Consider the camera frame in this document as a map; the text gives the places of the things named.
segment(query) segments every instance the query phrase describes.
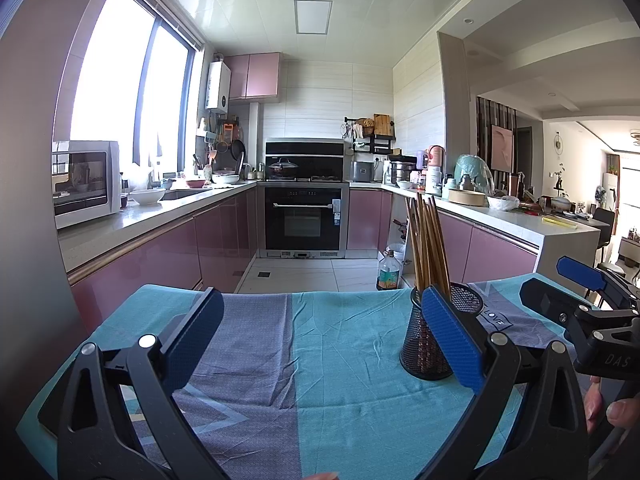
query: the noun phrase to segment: white bowl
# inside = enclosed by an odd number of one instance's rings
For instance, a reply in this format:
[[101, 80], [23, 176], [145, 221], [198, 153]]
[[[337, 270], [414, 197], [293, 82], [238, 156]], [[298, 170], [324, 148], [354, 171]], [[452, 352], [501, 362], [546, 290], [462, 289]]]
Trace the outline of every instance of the white bowl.
[[520, 205], [520, 200], [514, 196], [488, 196], [486, 199], [489, 201], [489, 209], [496, 211], [510, 211]]
[[234, 184], [240, 180], [240, 175], [211, 175], [214, 184]]
[[140, 205], [149, 205], [158, 202], [164, 196], [165, 191], [166, 190], [161, 187], [155, 189], [140, 189], [139, 191], [132, 191], [129, 193], [129, 196]]

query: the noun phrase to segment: ceiling light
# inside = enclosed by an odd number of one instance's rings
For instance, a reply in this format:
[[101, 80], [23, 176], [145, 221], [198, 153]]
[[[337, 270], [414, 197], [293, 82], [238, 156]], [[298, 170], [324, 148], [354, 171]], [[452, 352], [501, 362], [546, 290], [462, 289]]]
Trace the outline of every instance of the ceiling light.
[[327, 34], [331, 4], [330, 0], [294, 0], [296, 33]]

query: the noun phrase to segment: sink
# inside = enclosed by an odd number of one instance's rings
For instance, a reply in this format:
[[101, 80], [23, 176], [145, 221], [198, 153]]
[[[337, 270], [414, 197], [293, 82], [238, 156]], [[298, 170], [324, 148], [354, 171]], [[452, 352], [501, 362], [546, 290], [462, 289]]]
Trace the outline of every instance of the sink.
[[178, 200], [179, 198], [196, 195], [204, 191], [206, 191], [206, 189], [172, 189], [170, 191], [167, 191], [160, 199], [160, 201], [162, 202], [162, 200]]

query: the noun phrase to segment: oven handle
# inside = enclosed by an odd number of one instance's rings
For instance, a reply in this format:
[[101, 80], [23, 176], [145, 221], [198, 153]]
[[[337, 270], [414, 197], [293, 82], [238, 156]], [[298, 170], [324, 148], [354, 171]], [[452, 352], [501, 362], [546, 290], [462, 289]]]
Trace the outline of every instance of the oven handle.
[[327, 204], [327, 205], [295, 205], [295, 204], [276, 204], [273, 203], [274, 207], [304, 207], [307, 209], [333, 209], [334, 205], [333, 204]]

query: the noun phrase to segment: fingernail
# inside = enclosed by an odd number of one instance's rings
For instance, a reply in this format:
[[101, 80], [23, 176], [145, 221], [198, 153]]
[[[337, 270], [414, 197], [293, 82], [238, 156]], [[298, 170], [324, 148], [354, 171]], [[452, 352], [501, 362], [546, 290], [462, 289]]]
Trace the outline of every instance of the fingernail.
[[625, 403], [624, 402], [612, 402], [607, 408], [607, 418], [609, 420], [618, 420], [622, 414], [625, 412]]

